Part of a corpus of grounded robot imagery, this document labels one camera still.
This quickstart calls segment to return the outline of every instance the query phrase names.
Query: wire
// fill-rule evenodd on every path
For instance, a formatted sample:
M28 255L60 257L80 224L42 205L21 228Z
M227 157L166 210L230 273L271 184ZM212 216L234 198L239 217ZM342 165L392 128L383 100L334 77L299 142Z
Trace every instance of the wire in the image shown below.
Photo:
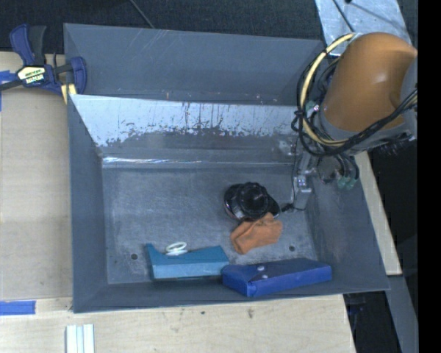
M344 43L347 40L351 40L353 37L354 33L343 35L342 37L336 39L328 47L326 47L326 49L319 53L319 55L307 66L307 69L304 72L306 73L306 76L303 77L301 87L301 80L298 82L298 110L295 112L295 117L293 119L293 122L291 123L291 128L299 133L301 144L312 155L326 156L341 154L344 151L357 145L358 143L366 140L371 135L383 128L386 124L397 118L403 111L408 110L409 108L413 108L417 104L417 89L415 89L404 99L404 101L395 109L392 114L383 119L380 119L374 124L371 124L364 131L359 132L344 140L331 139L325 132L321 132L320 129L314 126L314 124L307 119L305 111L306 98L310 89L312 78L316 70L318 69L318 66L330 51L335 49L341 43ZM390 95L390 98L391 101L396 104L395 96ZM306 143L306 137L312 140L312 145L315 146L314 149Z
M329 78L330 74L334 71L334 69L337 67L338 61L340 60L339 57L334 59L326 68L325 71L322 72L320 77L318 78L318 87L321 92L325 93L327 90L326 81Z
M354 35L355 35L354 33L350 33L350 34L343 35L342 37L339 37L332 44L330 44L328 47L326 47L321 53L319 53L319 55L310 64L309 71L307 72L307 75L304 77L304 83L302 85L302 89L301 89L301 92L299 94L298 109L299 109L299 112L300 112L301 115L304 112L304 106L305 106L305 102L306 102L307 91L309 89L312 77L313 77L315 71L317 70L318 66L320 65L322 60L331 51L333 51L335 48L337 48L340 44L342 44L342 43L344 43L344 42L346 42L348 40L351 40L354 37ZM305 129L306 133L308 134L308 136L311 137L311 139L313 139L313 140L315 140L315 141L317 141L319 143L323 142L325 144L338 145L340 143L344 143L345 142L345 140L333 141L333 140L322 140L322 139L320 139L312 131L310 125L307 122L304 124L304 129Z
M350 30L351 30L352 32L354 32L354 31L355 31L354 28L352 27L350 21L348 21L348 19L346 18L345 13L341 10L340 6L338 5L337 0L332 0L332 1L333 1L333 3L335 4L335 7L337 7L338 12L340 12L341 16L343 17L343 20L345 20L346 25L348 25L348 27L350 28Z
M301 114L296 112L297 119L295 118L295 121L298 121L299 125L299 137L301 139L301 143L303 147L312 155L316 156L324 156L324 155L336 155L336 154L342 154L344 151L349 150L353 146L361 143L362 141L368 139L371 135L382 129L385 125L396 119L401 113L404 111L411 109L414 107L414 105L417 103L417 90L413 90L405 99L404 101L395 109L393 113L391 113L389 116L382 118L378 120L377 122L371 124L368 128L365 130L351 136L349 139L345 140L344 144L335 147L333 149L330 149L328 147L320 147L321 151L314 151L310 148L310 146L306 143L304 139L304 133L302 132L302 124L303 119L301 118Z
M155 29L155 26L150 22L150 20L147 18L147 16L144 14L144 12L139 8L139 6L135 3L134 0L129 0L132 5L134 5L134 8L139 12L139 14L143 17L144 20L146 20L147 24L152 28Z

